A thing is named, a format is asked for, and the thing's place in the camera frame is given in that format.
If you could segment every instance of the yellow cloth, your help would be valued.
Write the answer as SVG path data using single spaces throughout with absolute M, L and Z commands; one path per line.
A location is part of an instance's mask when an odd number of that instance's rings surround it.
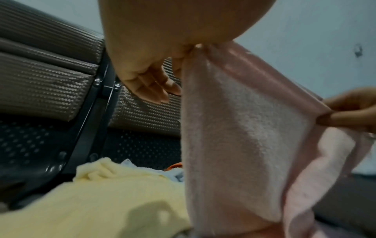
M 109 158 L 79 166 L 73 182 L 0 215 L 1 238 L 170 238 L 189 228 L 182 183 Z

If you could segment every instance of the light blue cloth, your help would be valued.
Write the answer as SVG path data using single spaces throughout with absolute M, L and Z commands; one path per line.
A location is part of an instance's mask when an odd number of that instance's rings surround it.
M 130 167 L 130 168 L 139 168 L 139 169 L 151 171 L 154 173 L 159 173 L 174 182 L 184 182 L 184 174 L 183 174 L 182 168 L 174 168 L 169 171 L 163 171 L 163 170 L 156 170 L 156 169 L 145 168 L 145 167 L 137 167 L 136 165 L 132 163 L 130 159 L 124 160 L 120 165 Z

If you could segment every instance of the pink fabric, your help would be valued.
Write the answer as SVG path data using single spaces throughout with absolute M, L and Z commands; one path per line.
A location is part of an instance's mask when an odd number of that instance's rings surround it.
M 182 158 L 196 232 L 326 237 L 311 207 L 371 142 L 315 125 L 330 109 L 233 42 L 193 50 L 183 85 Z

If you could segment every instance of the mark on wall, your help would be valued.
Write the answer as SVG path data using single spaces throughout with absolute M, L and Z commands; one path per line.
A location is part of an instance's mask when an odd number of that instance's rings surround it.
M 363 55 L 363 47 L 360 43 L 357 43 L 355 46 L 354 46 L 354 53 L 355 53 L 355 56 L 357 58 L 359 58 L 360 56 Z

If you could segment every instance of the skin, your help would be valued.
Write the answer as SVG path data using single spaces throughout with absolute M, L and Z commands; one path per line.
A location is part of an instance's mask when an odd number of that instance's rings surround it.
M 376 133 L 376 87 L 351 90 L 324 103 L 335 112 L 319 117 L 318 124 Z
M 275 0 L 99 0 L 106 49 L 115 71 L 135 95 L 159 104 L 181 88 L 164 73 L 173 58 L 196 44 L 233 40 L 256 23 Z

